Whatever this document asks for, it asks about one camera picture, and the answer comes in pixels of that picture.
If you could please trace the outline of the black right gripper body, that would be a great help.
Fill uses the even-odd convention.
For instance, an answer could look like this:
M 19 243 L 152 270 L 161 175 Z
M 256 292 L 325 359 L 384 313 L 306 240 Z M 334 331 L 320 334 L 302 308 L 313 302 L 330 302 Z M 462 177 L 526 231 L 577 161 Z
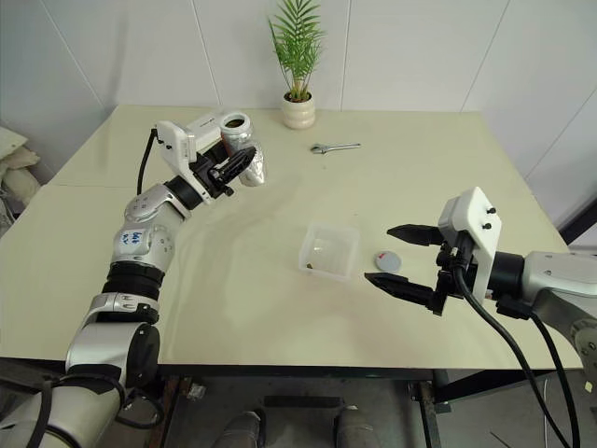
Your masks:
M 439 267 L 437 274 L 436 295 L 446 300 L 449 296 L 462 298 L 453 271 L 460 267 L 463 278 L 470 292 L 473 292 L 478 263 L 474 261 L 473 249 L 475 248 L 472 237 L 465 231 L 460 231 L 453 244 L 444 242 L 437 255 L 436 264 Z

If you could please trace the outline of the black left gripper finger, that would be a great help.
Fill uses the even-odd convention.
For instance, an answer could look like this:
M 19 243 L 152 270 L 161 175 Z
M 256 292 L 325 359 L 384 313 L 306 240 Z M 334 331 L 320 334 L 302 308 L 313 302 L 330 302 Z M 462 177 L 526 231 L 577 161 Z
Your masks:
M 246 147 L 235 151 L 219 168 L 218 181 L 224 185 L 239 176 L 252 162 L 257 151 L 255 147 Z
M 229 153 L 224 142 L 217 142 L 201 155 L 212 163 L 223 163 L 229 158 Z

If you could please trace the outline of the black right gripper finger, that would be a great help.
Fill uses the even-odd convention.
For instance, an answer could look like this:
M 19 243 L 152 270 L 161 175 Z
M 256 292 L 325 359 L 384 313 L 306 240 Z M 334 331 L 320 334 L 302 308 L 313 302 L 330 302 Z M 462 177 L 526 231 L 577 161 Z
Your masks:
M 441 232 L 435 226 L 404 224 L 393 227 L 386 233 L 412 245 L 441 245 Z
M 392 273 L 365 273 L 365 278 L 376 288 L 394 298 L 424 306 L 434 315 L 442 315 L 446 295 L 431 287 L 411 283 L 404 276 Z

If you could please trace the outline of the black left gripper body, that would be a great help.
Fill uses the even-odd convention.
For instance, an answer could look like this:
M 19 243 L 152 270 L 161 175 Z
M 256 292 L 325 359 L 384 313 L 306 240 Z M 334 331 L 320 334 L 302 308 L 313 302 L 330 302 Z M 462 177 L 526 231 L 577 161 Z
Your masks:
M 189 167 L 212 199 L 217 199 L 221 195 L 229 197 L 233 194 L 233 189 L 229 186 L 232 180 L 229 163 L 218 166 L 211 159 L 199 155 Z

